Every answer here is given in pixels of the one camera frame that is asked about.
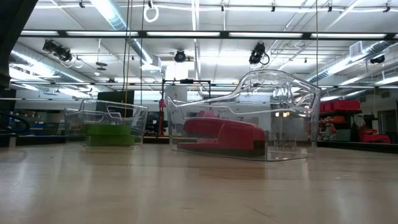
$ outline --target transparent acrylic box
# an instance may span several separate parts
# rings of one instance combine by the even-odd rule
[[[320,91],[288,73],[259,70],[226,96],[192,103],[168,97],[170,147],[256,161],[314,156]]]
[[[65,108],[65,135],[92,146],[142,144],[147,114],[146,106],[83,100],[78,110]]]

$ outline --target ceiling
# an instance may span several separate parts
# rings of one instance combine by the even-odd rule
[[[77,6],[79,0],[39,0],[34,9],[25,29],[48,29],[48,30],[112,30],[112,27],[98,12],[95,7],[90,7],[90,1],[83,1],[86,8],[66,7],[66,8],[45,8],[44,6]],[[199,23],[197,30],[223,30],[224,20],[221,12],[220,0],[200,0]],[[269,9],[273,1],[260,0],[224,0],[226,7],[235,10],[225,10],[225,29],[226,30],[245,30],[245,31],[297,31],[297,32],[316,32],[316,13],[296,13],[286,12],[284,9],[298,9],[303,2],[303,8],[315,8],[314,0],[279,0],[275,1],[275,12]],[[334,0],[331,12],[320,11],[318,13],[318,31],[326,31],[327,27],[337,18],[341,17],[327,31],[330,32],[396,32],[398,30],[398,12],[390,11],[378,12],[349,12],[345,15],[345,10],[355,0]],[[132,7],[132,30],[192,30],[192,12],[190,10],[176,10],[166,7],[186,7],[191,8],[191,0],[153,0],[155,6],[159,6],[159,18],[154,22],[146,22],[142,19],[140,6],[147,4],[147,1],[133,1]],[[329,1],[319,0],[318,7],[327,8]],[[127,18],[127,0],[118,0],[117,4],[124,16]],[[398,7],[398,1],[390,1],[392,9]],[[207,9],[219,7],[217,11],[206,11]],[[362,0],[358,1],[354,11],[384,9],[386,0]],[[154,11],[148,12],[148,17],[152,18]],[[116,81],[123,81],[123,39],[102,39],[99,61],[107,63],[107,70],[96,76],[95,62],[97,61],[98,40],[96,39],[63,39],[54,38],[56,43],[71,49],[73,55],[79,56],[84,61],[81,68],[74,66],[71,69],[99,82],[105,82],[109,78]],[[28,46],[32,50],[45,55],[42,50],[45,38],[40,37],[21,37],[19,43]],[[159,56],[163,65],[173,63],[171,52],[184,49],[185,53],[191,58],[195,58],[195,43],[193,39],[139,39],[142,45],[152,55]],[[200,39],[200,62],[202,80],[213,82],[238,82],[247,72],[252,70],[249,66],[249,56],[251,50],[257,42],[263,42],[269,50],[271,62],[267,69],[278,69],[283,64],[288,64],[282,69],[285,72],[295,74],[300,78],[306,78],[308,74],[316,72],[317,58],[318,69],[321,70],[327,63],[349,52],[350,45],[356,41],[303,41],[279,40],[274,45],[273,40],[237,40],[237,39]],[[293,60],[290,58],[305,47],[300,54]],[[395,61],[395,52],[387,55],[386,63]],[[190,67],[189,78],[195,78],[193,62],[186,62]],[[381,65],[370,65],[376,69]],[[364,62],[340,73],[322,80],[322,85],[337,85],[342,80],[355,77],[363,73]],[[138,61],[129,62],[129,82],[139,82],[141,69]],[[143,72],[145,82],[161,81],[160,73]]]

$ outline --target wooden floor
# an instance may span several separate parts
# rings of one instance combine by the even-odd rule
[[[168,150],[0,149],[0,223],[398,223],[398,155],[251,162]]]

